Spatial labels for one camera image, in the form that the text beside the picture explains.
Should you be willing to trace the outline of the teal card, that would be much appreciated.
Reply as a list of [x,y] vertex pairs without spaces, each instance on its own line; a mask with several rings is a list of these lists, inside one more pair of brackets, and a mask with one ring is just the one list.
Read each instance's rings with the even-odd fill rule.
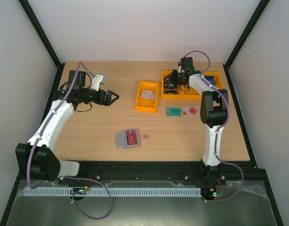
[[178,117],[181,117],[182,110],[181,110],[181,108],[177,108],[177,107],[167,107],[166,108],[166,115],[167,116],[178,116]]

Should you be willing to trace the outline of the white card with red circles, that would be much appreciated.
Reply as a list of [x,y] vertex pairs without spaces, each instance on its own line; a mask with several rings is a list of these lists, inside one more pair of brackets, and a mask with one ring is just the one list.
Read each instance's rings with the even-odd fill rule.
[[183,115],[197,115],[198,110],[196,107],[183,107],[182,108]]

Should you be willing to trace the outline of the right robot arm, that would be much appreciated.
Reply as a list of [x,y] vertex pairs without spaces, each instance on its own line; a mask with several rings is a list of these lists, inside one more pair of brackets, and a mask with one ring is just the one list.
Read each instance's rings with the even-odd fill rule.
[[201,96],[200,119],[206,128],[205,150],[199,171],[195,173],[204,185],[221,178],[219,160],[221,136],[230,117],[228,91],[210,83],[201,71],[195,70],[192,57],[183,57],[179,69],[162,79],[162,95],[182,94],[182,87],[193,88]]

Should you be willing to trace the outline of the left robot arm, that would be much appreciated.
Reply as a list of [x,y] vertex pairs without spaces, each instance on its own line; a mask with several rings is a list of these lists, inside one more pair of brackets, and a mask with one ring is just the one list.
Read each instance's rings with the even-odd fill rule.
[[62,129],[79,104],[110,106],[119,99],[111,90],[100,88],[106,80],[102,74],[69,72],[68,81],[54,94],[50,110],[36,133],[15,149],[19,170],[28,180],[54,181],[78,174],[78,162],[61,161],[53,151]]

